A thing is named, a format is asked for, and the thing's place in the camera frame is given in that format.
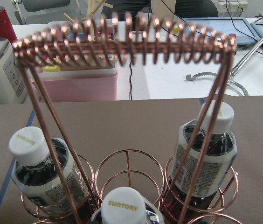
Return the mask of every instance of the chair seat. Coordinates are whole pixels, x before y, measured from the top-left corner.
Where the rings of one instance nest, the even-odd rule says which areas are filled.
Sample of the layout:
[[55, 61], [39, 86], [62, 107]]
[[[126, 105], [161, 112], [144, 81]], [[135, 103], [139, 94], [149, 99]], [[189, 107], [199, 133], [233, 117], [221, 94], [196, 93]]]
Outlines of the chair seat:
[[53, 21], [67, 21], [63, 13], [66, 13], [72, 19], [76, 19], [76, 18], [82, 19], [82, 16], [76, 10], [67, 9], [62, 12], [29, 16], [26, 19], [26, 24], [47, 24]]

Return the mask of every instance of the black pants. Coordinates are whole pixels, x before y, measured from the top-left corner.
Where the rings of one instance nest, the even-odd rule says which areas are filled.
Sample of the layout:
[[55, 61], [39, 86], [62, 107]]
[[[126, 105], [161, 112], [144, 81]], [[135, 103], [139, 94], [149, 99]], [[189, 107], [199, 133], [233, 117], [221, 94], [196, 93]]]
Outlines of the black pants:
[[[112, 12], [117, 11], [119, 21], [124, 21], [126, 11], [131, 12], [134, 20], [142, 8], [150, 5], [150, 0], [107, 0], [106, 3], [112, 4], [114, 8], [103, 7], [102, 13], [107, 18], [111, 18]], [[218, 16], [217, 9], [211, 0], [176, 0], [175, 13], [179, 17]]]

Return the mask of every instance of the pink container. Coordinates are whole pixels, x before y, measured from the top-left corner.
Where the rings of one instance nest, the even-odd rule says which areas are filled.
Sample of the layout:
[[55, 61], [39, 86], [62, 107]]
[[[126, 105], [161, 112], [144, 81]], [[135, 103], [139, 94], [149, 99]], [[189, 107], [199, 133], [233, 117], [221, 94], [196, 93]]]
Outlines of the pink container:
[[38, 73], [52, 102], [117, 99], [117, 67]]

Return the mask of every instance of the wire bottle holder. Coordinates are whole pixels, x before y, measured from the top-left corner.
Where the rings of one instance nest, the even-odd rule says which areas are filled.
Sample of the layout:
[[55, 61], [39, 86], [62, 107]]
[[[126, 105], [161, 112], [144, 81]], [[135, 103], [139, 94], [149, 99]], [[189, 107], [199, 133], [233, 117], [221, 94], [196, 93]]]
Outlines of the wire bottle holder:
[[[132, 16], [127, 13], [125, 16], [126, 30], [125, 30], [125, 40], [119, 40], [119, 30], [118, 30], [118, 16], [116, 13], [112, 15], [112, 25], [114, 27], [114, 40], [108, 39], [108, 31], [106, 26], [106, 19], [102, 15], [99, 20], [99, 26], [97, 27], [92, 16], [88, 16], [87, 19], [82, 22], [75, 20], [73, 24], [66, 22], [61, 27], [58, 25], [52, 28], [46, 28], [42, 32], [36, 32], [32, 36], [26, 37], [23, 40], [19, 40], [13, 43], [13, 49], [15, 57], [18, 61], [18, 67], [22, 74], [25, 86], [28, 90], [29, 96], [31, 98], [35, 113], [40, 123], [40, 127], [44, 133], [46, 142], [48, 144], [50, 153], [52, 154], [53, 162], [55, 164], [56, 170], [60, 176], [62, 186], [66, 192], [66, 196], [69, 200], [73, 217], [76, 223], [80, 223], [80, 217], [77, 213], [77, 209], [73, 203], [72, 195], [69, 191], [69, 187], [64, 179], [64, 175], [61, 171], [61, 167], [58, 163], [57, 155], [54, 151], [54, 147], [51, 141], [48, 126], [45, 122], [39, 100], [36, 93], [33, 90], [32, 83], [29, 78], [27, 70], [29, 69], [33, 79], [35, 80], [35, 86], [40, 93], [42, 99], [46, 103], [52, 117], [54, 118], [60, 133], [63, 136], [66, 144], [69, 147], [70, 153], [72, 153], [75, 162], [82, 174], [82, 177], [89, 190], [90, 197], [94, 200], [93, 207], [94, 210], [98, 209], [100, 202], [100, 197], [98, 193], [95, 193], [92, 185], [87, 179], [84, 173], [78, 156], [76, 155], [69, 138], [61, 124], [61, 121], [56, 113], [54, 106], [49, 98], [49, 95], [44, 88], [41, 79], [39, 78], [36, 67], [59, 65], [59, 66], [114, 66], [118, 61], [122, 66], [126, 63], [128, 55], [130, 56], [131, 63], [134, 64], [136, 60], [136, 54], [143, 55], [143, 64], [146, 63], [146, 55], [148, 53], [153, 54], [153, 63], [157, 63], [157, 59], [160, 53], [163, 54], [164, 62], [169, 61], [170, 55], [173, 54], [176, 63], [183, 60], [185, 63], [193, 61], [194, 63], [214, 63], [221, 64], [218, 75], [215, 78], [214, 84], [211, 88], [209, 96], [206, 100], [203, 111], [201, 112], [200, 118], [197, 122], [197, 126], [194, 129], [192, 138], [189, 141], [185, 154], [180, 162], [176, 176], [173, 178], [172, 183], [168, 186], [168, 192], [172, 191], [172, 186], [176, 182], [176, 178], [180, 173], [185, 159], [189, 153], [190, 148], [195, 140], [195, 136], [204, 120], [205, 114], [210, 106], [212, 99], [216, 98], [216, 103], [214, 105], [212, 117], [210, 120], [210, 125], [203, 141], [200, 156], [198, 158], [197, 166], [195, 168], [192, 181], [187, 193], [187, 197], [183, 202], [183, 209], [178, 223], [181, 224], [185, 212], [189, 206], [189, 200], [191, 198], [197, 177], [201, 170], [201, 165], [203, 158], [206, 154], [206, 149], [208, 148], [209, 141], [211, 138], [211, 132], [214, 128], [214, 122], [216, 120], [221, 101], [227, 86], [227, 81], [230, 78], [230, 70], [233, 63], [233, 54], [236, 48], [235, 39], [229, 36], [225, 36], [222, 33], [217, 33], [211, 28], [205, 28], [203, 26], [187, 22], [183, 23], [180, 20], [171, 23], [170, 20], [164, 19], [159, 20], [154, 15], [150, 17], [148, 21], [145, 20], [143, 15], [139, 15], [135, 25], [135, 38], [133, 38], [132, 32]], [[176, 38], [173, 37], [173, 27], [178, 27], [179, 32]], [[167, 29], [167, 36], [164, 42], [160, 39], [160, 32], [162, 27]], [[153, 40], [149, 40], [149, 35], [151, 33], [151, 28], [154, 29]], [[84, 33], [85, 39], [82, 40], [78, 33], [80, 29]], [[70, 41], [67, 39], [69, 31], [74, 35], [74, 40]], [[110, 60], [108, 55], [114, 55], [115, 60]], [[236, 175], [234, 177], [236, 189], [238, 189], [238, 181]], [[163, 195], [163, 188], [159, 190], [160, 195]], [[235, 199], [237, 190], [235, 190], [235, 195], [231, 199], [230, 203]], [[166, 201], [166, 195], [160, 201], [163, 203]], [[205, 216], [222, 217], [232, 220], [235, 223], [240, 223], [236, 219], [221, 214], [220, 212], [225, 208], [224, 203], [221, 209], [212, 210], [210, 213], [202, 214], [201, 217], [196, 218], [199, 220]], [[53, 223], [54, 220], [47, 220], [48, 223]]]

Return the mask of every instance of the silver appliance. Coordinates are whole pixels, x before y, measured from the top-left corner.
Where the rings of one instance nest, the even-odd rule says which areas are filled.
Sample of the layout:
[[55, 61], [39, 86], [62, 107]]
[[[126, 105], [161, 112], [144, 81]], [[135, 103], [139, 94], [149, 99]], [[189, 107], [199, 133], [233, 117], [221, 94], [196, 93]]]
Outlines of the silver appliance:
[[26, 95], [12, 46], [6, 38], [0, 37], [0, 104], [22, 103]]

